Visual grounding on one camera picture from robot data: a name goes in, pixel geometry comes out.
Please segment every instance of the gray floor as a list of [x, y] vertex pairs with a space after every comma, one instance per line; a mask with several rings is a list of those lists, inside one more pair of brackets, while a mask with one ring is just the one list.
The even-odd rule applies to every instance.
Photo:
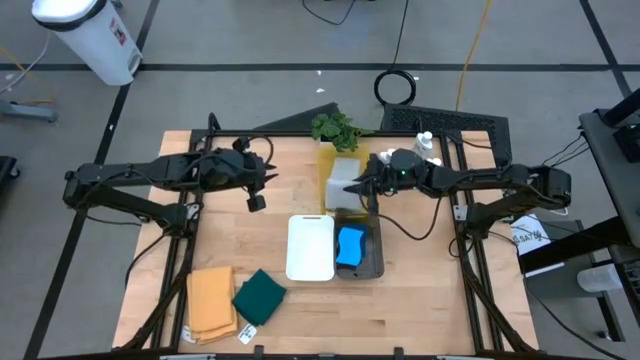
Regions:
[[[150, 0], [123, 1], [121, 16], [137, 36]], [[339, 18], [346, 0], [309, 0], [325, 16]], [[304, 12], [298, 1], [160, 0], [143, 48], [147, 64], [377, 63], [393, 58], [400, 1], [359, 1], [341, 27]], [[640, 4], [591, 0], [621, 64], [640, 63]], [[29, 15], [30, 2], [0, 1], [0, 46], [23, 62], [39, 53], [46, 33]], [[411, 1], [402, 63], [464, 62], [483, 2]], [[53, 38], [44, 64], [80, 60]], [[495, 0], [474, 63], [606, 64], [578, 0]], [[382, 108], [372, 94], [378, 71], [140, 72], [131, 86], [107, 162], [152, 159], [170, 129], [202, 128], [214, 111], [223, 128], [249, 129], [336, 101], [358, 125], [379, 126]], [[418, 106], [452, 109], [458, 72], [412, 71], [419, 78]], [[6, 76], [0, 72], [0, 87]], [[93, 161], [118, 88], [87, 71], [38, 71], [57, 89], [59, 122], [49, 125], [0, 121], [0, 154], [19, 158], [23, 175], [0, 207], [0, 357], [24, 354], [73, 218], [61, 198], [63, 175]], [[632, 89], [640, 73], [624, 74]], [[406, 85], [385, 80], [383, 95], [404, 97]], [[46, 97], [27, 79], [3, 99]], [[536, 164], [577, 136], [577, 116], [622, 98], [610, 71], [470, 72], [461, 110], [506, 116], [516, 161]], [[563, 166], [575, 179], [570, 219], [586, 225], [611, 216], [613, 206], [591, 155]], [[146, 189], [137, 189], [144, 194]], [[97, 211], [103, 217], [121, 214]], [[546, 219], [552, 217], [541, 214]], [[41, 355], [108, 350], [123, 296], [124, 271], [137, 229], [85, 225]], [[595, 338], [604, 328], [592, 299], [553, 300], [549, 305], [579, 333], [628, 358], [640, 347], [640, 332], [620, 293], [626, 343]], [[543, 349], [553, 354], [600, 358], [566, 334], [534, 301], [534, 322]]]

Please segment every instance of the dark green towel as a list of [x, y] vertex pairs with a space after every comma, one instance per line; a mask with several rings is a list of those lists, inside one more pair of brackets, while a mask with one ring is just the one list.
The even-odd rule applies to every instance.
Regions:
[[233, 298], [233, 305], [251, 325], [264, 325], [282, 302], [286, 291], [260, 269], [242, 284]]

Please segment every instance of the wooden table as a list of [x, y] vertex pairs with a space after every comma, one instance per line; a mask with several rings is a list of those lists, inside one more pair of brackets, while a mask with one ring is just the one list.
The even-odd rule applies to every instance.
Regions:
[[[189, 136], [188, 131], [166, 132], [160, 154], [186, 151]], [[485, 132], [463, 132], [463, 137], [489, 145]], [[234, 139], [216, 137], [214, 147], [230, 147]], [[400, 346], [406, 354], [473, 354], [460, 265], [447, 252], [455, 236], [448, 198], [442, 201], [433, 233], [424, 241], [411, 240], [391, 223], [380, 220], [385, 258], [381, 278], [356, 281], [335, 278], [321, 283], [290, 281], [285, 275], [287, 223], [294, 214], [319, 212], [318, 145], [306, 137], [272, 140], [275, 154], [271, 163], [277, 165], [280, 176], [262, 191], [267, 208], [249, 213], [242, 190], [205, 195], [193, 268], [232, 265], [236, 289], [262, 268], [288, 289], [287, 295], [248, 345], [233, 336], [207, 345], [182, 341], [180, 351], [249, 353], [254, 345], [261, 344], [267, 353], [390, 354], [393, 347]], [[372, 152], [411, 148], [413, 144], [409, 137], [361, 141]], [[435, 155], [439, 156], [437, 141], [434, 145]], [[251, 148], [258, 154], [268, 153], [266, 142], [252, 142]], [[450, 150], [455, 159], [453, 145]], [[470, 168], [494, 167], [490, 150], [468, 145], [464, 150]], [[485, 190], [476, 191], [474, 196], [476, 201], [486, 203], [501, 195], [498, 190]], [[171, 203], [177, 202], [178, 194], [153, 188], [149, 198]], [[380, 212], [397, 219], [411, 233], [424, 234], [435, 204], [434, 199], [406, 191], [393, 198], [380, 197]], [[508, 225], [496, 224], [492, 230], [511, 237]], [[159, 234], [155, 224], [144, 225], [136, 252]], [[522, 338], [537, 347], [515, 248], [495, 236], [485, 240], [484, 246], [496, 304]], [[156, 305], [168, 248], [167, 240], [144, 257], [131, 273], [114, 346], [129, 340]], [[479, 301], [478, 309], [485, 348], [491, 348], [486, 313]], [[169, 342], [173, 311], [172, 306], [166, 315], [164, 345]], [[241, 319], [239, 328], [245, 324]]]

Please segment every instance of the tan towel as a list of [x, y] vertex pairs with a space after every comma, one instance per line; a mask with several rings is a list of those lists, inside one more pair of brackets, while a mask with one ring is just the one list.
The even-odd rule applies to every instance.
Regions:
[[198, 343], [210, 342], [238, 330], [231, 304], [235, 295], [230, 266], [194, 270], [187, 277], [189, 328]]

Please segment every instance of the potted plant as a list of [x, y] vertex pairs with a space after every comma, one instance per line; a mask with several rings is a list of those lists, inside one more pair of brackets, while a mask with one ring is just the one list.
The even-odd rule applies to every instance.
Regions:
[[321, 142], [331, 142], [338, 152], [349, 149], [352, 152], [358, 148], [358, 137], [373, 131], [351, 126], [352, 118], [343, 113], [331, 116], [320, 114], [312, 120], [311, 137]]

